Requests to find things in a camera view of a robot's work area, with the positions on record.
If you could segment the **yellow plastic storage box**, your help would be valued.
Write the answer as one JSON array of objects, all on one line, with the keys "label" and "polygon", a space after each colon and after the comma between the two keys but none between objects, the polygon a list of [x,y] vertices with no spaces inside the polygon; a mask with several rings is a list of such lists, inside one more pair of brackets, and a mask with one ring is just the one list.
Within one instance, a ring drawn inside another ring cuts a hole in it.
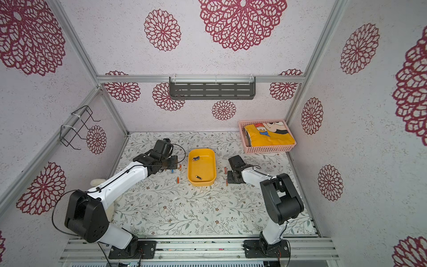
[{"label": "yellow plastic storage box", "polygon": [[[192,161],[192,158],[199,156],[200,160]],[[211,186],[216,179],[216,159],[215,152],[211,149],[194,149],[189,153],[189,165],[187,178],[193,186]]]}]

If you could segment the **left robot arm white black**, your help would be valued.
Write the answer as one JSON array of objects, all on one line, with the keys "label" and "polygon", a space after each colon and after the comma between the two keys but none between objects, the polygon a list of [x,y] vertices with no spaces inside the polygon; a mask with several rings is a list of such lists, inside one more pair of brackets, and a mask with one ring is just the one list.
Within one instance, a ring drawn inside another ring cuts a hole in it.
[{"label": "left robot arm white black", "polygon": [[88,243],[111,247],[110,259],[151,258],[143,254],[146,246],[139,238],[109,221],[106,211],[128,189],[163,170],[176,170],[179,161],[173,155],[169,139],[157,140],[154,148],[133,158],[123,170],[87,191],[74,191],[68,201],[64,225]]}]

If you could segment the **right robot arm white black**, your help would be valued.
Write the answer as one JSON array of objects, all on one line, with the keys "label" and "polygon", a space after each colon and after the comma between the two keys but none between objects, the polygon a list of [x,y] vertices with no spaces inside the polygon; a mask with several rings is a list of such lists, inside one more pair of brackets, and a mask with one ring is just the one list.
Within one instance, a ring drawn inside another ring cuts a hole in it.
[{"label": "right robot arm white black", "polygon": [[290,221],[304,211],[304,203],[288,174],[271,176],[261,172],[258,166],[247,164],[241,156],[229,158],[229,184],[249,184],[261,190],[269,221],[259,240],[245,240],[245,257],[290,258],[290,242],[282,238]]}]

